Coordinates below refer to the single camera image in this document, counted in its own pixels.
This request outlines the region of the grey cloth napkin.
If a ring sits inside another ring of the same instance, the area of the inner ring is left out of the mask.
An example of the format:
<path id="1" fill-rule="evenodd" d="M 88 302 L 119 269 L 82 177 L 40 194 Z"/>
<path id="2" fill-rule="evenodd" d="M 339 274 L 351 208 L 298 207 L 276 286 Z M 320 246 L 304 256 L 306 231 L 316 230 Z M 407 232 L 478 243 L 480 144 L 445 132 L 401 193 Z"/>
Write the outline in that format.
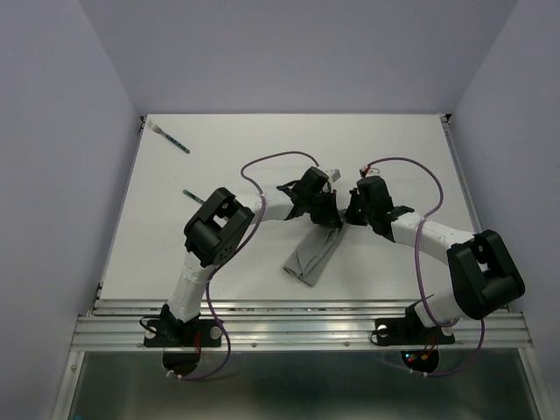
<path id="1" fill-rule="evenodd" d="M 314 287 L 347 231 L 343 227 L 314 227 L 283 264 L 283 271 L 308 287 Z"/>

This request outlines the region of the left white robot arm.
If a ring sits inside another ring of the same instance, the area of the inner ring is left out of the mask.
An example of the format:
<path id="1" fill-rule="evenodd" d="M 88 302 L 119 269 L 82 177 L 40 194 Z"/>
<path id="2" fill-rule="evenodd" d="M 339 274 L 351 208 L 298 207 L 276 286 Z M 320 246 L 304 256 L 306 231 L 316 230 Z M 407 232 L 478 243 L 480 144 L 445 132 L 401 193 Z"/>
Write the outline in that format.
<path id="1" fill-rule="evenodd" d="M 312 287 L 343 234 L 343 216 L 337 207 L 333 183 L 337 170 L 309 168 L 299 180 L 264 189 L 254 195 L 215 190 L 186 223 L 185 259 L 171 297 L 159 315 L 157 333 L 184 345 L 194 336 L 194 320 L 212 274 L 231 260 L 267 221 L 289 221 L 309 215 L 314 229 L 283 264 L 290 276 Z"/>

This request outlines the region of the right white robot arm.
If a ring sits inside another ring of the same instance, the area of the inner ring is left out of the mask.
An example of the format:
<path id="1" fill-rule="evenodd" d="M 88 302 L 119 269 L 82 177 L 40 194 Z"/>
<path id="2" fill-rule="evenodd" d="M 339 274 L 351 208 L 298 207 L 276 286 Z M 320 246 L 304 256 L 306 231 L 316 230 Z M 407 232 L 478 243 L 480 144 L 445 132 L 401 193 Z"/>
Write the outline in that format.
<path id="1" fill-rule="evenodd" d="M 429 221 L 411 207 L 396 206 L 380 176 L 359 180 L 350 194 L 347 222 L 370 226 L 377 235 L 414 249 L 420 301 L 402 321 L 408 339 L 422 341 L 435 326 L 451 326 L 462 318 L 481 320 L 525 294 L 522 276 L 497 232 L 457 230 Z M 421 254 L 447 266 L 451 278 L 447 290 L 426 295 Z"/>

